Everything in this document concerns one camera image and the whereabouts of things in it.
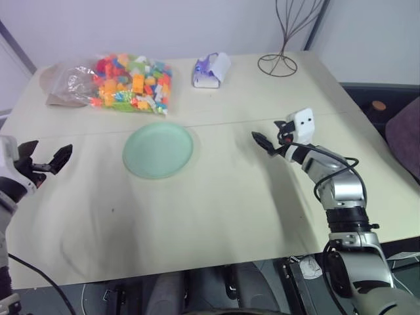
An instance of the floor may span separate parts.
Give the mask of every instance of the floor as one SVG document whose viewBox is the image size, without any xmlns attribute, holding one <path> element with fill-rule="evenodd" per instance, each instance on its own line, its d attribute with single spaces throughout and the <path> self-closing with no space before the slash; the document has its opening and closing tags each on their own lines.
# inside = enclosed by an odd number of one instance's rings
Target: floor
<svg viewBox="0 0 420 315">
<path fill-rule="evenodd" d="M 400 261 L 401 264 L 415 262 L 413 259 Z M 257 261 L 255 265 L 260 269 L 274 296 L 285 314 L 290 314 L 289 305 L 283 290 L 278 273 L 274 268 L 273 261 Z M 190 305 L 189 310 L 202 308 L 235 308 L 238 307 L 237 301 L 230 300 L 224 290 L 222 278 L 215 276 L 214 268 L 202 268 L 192 270 L 193 278 L 198 291 L 198 298 Z M 398 271 L 395 276 L 404 283 L 412 293 L 420 298 L 420 264 L 410 269 Z M 143 314 L 146 308 L 146 301 L 149 299 L 156 276 L 129 278 L 124 280 L 114 280 L 104 283 L 88 283 L 85 287 L 84 305 L 87 315 L 111 315 L 117 314 L 115 288 L 124 285 L 127 292 L 127 302 L 121 308 L 121 314 Z M 318 314 L 338 314 L 333 302 L 328 296 L 322 277 L 314 280 L 305 280 L 309 288 L 312 301 Z M 73 304 L 77 314 L 81 311 L 81 294 L 83 284 L 63 285 L 61 287 L 70 302 Z M 52 287 L 42 287 L 37 289 L 17 290 L 20 294 L 23 314 L 32 313 L 34 315 L 57 315 L 69 314 L 65 304 Z M 352 314 L 352 305 L 348 300 L 340 299 L 345 310 Z"/>
</svg>

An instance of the table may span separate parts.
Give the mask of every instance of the table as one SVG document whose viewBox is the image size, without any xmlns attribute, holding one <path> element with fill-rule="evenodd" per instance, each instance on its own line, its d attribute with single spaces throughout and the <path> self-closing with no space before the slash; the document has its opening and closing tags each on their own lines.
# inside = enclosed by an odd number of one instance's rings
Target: table
<svg viewBox="0 0 420 315">
<path fill-rule="evenodd" d="M 168 60 L 174 79 L 166 118 L 48 108 L 38 71 L 0 133 L 39 139 L 38 163 L 69 143 L 73 156 L 19 203 L 9 251 L 60 285 L 319 252 L 329 230 L 314 184 L 299 165 L 268 157 L 251 138 L 260 131 L 274 140 L 274 120 L 309 106 L 314 143 L 360 160 L 380 240 L 419 235 L 418 185 L 318 59 L 291 56 L 299 71 L 284 79 L 261 73 L 257 55 L 234 56 L 219 90 L 191 86 L 195 60 Z M 137 178 L 123 166 L 125 141 L 162 120 L 191 132 L 192 160 L 171 178 Z M 15 288 L 46 285 L 14 262 L 10 273 Z"/>
</svg>

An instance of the light green plate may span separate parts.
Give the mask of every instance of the light green plate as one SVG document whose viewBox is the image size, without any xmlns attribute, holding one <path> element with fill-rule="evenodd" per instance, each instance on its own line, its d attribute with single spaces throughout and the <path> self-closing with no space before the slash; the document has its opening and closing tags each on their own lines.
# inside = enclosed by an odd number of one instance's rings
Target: light green plate
<svg viewBox="0 0 420 315">
<path fill-rule="evenodd" d="M 152 123 L 129 137 L 123 161 L 137 176 L 162 179 L 182 169 L 192 150 L 192 138 L 185 128 L 174 123 Z"/>
</svg>

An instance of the plastic bag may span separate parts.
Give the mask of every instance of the plastic bag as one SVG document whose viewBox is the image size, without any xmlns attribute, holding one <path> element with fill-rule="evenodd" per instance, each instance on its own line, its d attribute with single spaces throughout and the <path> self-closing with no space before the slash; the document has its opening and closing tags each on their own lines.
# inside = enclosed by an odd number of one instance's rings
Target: plastic bag
<svg viewBox="0 0 420 315">
<path fill-rule="evenodd" d="M 122 112 L 167 114 L 172 70 L 163 62 L 111 54 L 63 63 L 57 73 L 50 93 L 62 100 Z"/>
</svg>

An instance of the small brown object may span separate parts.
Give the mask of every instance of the small brown object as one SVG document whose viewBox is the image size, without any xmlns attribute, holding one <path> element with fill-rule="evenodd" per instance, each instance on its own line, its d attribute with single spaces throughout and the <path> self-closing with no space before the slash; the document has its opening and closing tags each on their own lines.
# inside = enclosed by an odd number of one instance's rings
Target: small brown object
<svg viewBox="0 0 420 315">
<path fill-rule="evenodd" d="M 385 105 L 383 102 L 381 102 L 380 100 L 374 100 L 372 102 L 372 106 L 374 110 L 377 110 L 378 112 L 383 112 L 384 110 L 386 110 L 387 105 Z"/>
</svg>

